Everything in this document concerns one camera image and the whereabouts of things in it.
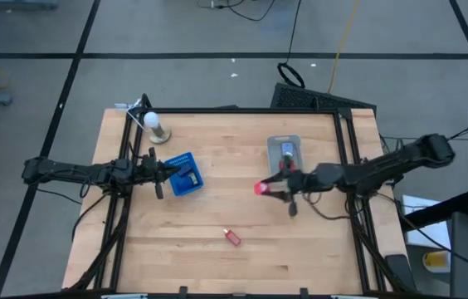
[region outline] gray floor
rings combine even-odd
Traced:
[[[247,2],[259,15],[269,1]],[[468,0],[458,3],[468,21]],[[53,12],[0,10],[0,52],[75,52],[92,1],[61,0]],[[304,0],[293,50],[336,51],[353,0]],[[193,0],[102,0],[86,52],[284,52],[296,1],[277,0],[259,23],[226,9],[199,9]],[[468,53],[468,43],[448,1],[362,2],[346,52]],[[83,60],[71,88],[50,157],[88,164],[102,111],[147,92],[154,106],[268,107],[281,81],[275,59]],[[308,88],[325,91],[332,60],[290,62]],[[12,74],[12,105],[0,106],[0,260],[26,187],[20,173],[46,136],[71,60],[4,60]],[[468,60],[342,60],[333,93],[378,106],[383,135],[453,135],[468,126]],[[448,199],[468,189],[468,144],[455,141],[456,162],[419,169],[397,186],[398,194]],[[48,184],[76,197],[74,185]],[[3,295],[59,290],[79,207],[38,194]],[[445,277],[428,275],[410,248],[417,285],[447,294]]]

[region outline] blue container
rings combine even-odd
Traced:
[[[195,160],[193,159],[192,153],[187,152],[186,154],[181,154],[175,158],[166,160],[166,162],[164,163],[173,166],[183,166],[184,164],[188,163],[190,164],[190,166],[192,166],[192,172],[197,178],[197,185],[193,186],[191,179],[187,175],[181,177],[178,174],[174,174],[171,177],[169,177],[169,182],[171,183],[171,187],[173,188],[173,193],[175,194],[175,196],[189,194],[192,191],[200,189],[204,185],[201,175],[199,174],[199,169],[197,169],[197,165],[195,164]]]

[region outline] concrete floor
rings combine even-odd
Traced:
[[[260,15],[269,1],[246,2],[241,12]],[[459,0],[468,22],[468,0]],[[60,0],[53,12],[0,10],[0,52],[74,53],[92,1]],[[353,0],[304,0],[293,51],[336,51]],[[102,0],[85,52],[285,52],[296,1],[277,0],[262,22],[225,10],[197,8],[193,0]],[[346,52],[468,53],[468,42],[448,1],[370,0],[362,2]],[[154,106],[236,104],[268,107],[281,81],[276,59],[84,59],[80,62],[50,158],[88,164],[94,153],[102,111],[133,102],[146,92]],[[333,61],[294,59],[307,88],[325,91]],[[0,106],[0,261],[26,186],[22,163],[38,155],[61,93],[70,59],[0,59],[12,74],[12,105]],[[453,135],[468,126],[468,60],[343,59],[334,83],[337,96],[378,106],[383,135]],[[397,186],[398,194],[448,199],[468,189],[468,144],[452,143],[456,162],[448,168],[419,169]],[[48,184],[76,198],[78,187]],[[7,278],[3,295],[60,289],[79,207],[37,194]],[[415,261],[417,285],[447,294]]]

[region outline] wooden table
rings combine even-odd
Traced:
[[[124,118],[124,112],[105,111],[94,163],[117,158]],[[299,213],[291,219],[287,204],[253,194],[254,183],[270,175],[270,135],[301,137],[304,171],[321,162],[339,163],[331,115],[162,114],[161,120],[173,135],[166,144],[155,145],[158,158],[191,151],[204,187],[179,198],[167,182],[164,200],[156,199],[152,184],[134,187],[118,292],[173,293],[187,286],[191,293],[297,294],[301,287],[310,294],[361,293],[349,220],[324,220],[301,198]],[[381,155],[373,112],[353,110],[353,122],[360,155]],[[342,126],[348,147],[344,121]],[[149,146],[144,136],[140,153]],[[389,188],[380,192],[392,196]],[[99,196],[93,188],[81,212]],[[345,194],[334,190],[324,193],[317,207],[343,215],[344,200]],[[370,203],[380,253],[406,254],[394,203],[381,197]],[[99,251],[108,204],[106,199],[92,209],[78,227],[63,287],[75,282]],[[240,247],[225,239],[223,228],[242,239]],[[368,253],[365,260],[375,289]],[[106,286],[112,261],[110,257],[105,269]]]

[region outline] wood grain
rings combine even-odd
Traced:
[[[172,127],[173,135],[168,143],[155,145],[158,157],[166,160],[191,151],[205,185],[174,197],[167,182],[164,200],[155,198],[152,185],[134,188],[119,292],[177,292],[180,286],[194,293],[296,294],[301,287],[308,287],[311,294],[361,292],[348,220],[324,220],[300,197],[299,214],[291,219],[287,205],[252,191],[256,181],[270,175],[266,150],[270,135],[300,135],[304,171],[321,162],[338,163],[331,116],[176,114],[161,115],[161,120]],[[372,111],[355,110],[353,121],[361,156],[380,155]],[[95,163],[117,157],[123,125],[124,113],[105,111]],[[149,146],[153,145],[144,137],[140,152]],[[380,192],[392,195],[390,189]],[[99,195],[93,189],[82,210]],[[317,206],[328,215],[342,215],[344,200],[344,194],[331,191]],[[80,277],[99,251],[108,202],[94,208],[78,227],[64,287]],[[375,198],[371,206],[382,255],[405,254],[394,204]],[[223,228],[232,229],[242,239],[241,246],[233,247]],[[366,259],[375,288],[368,254]],[[111,256],[105,285],[112,262]]]

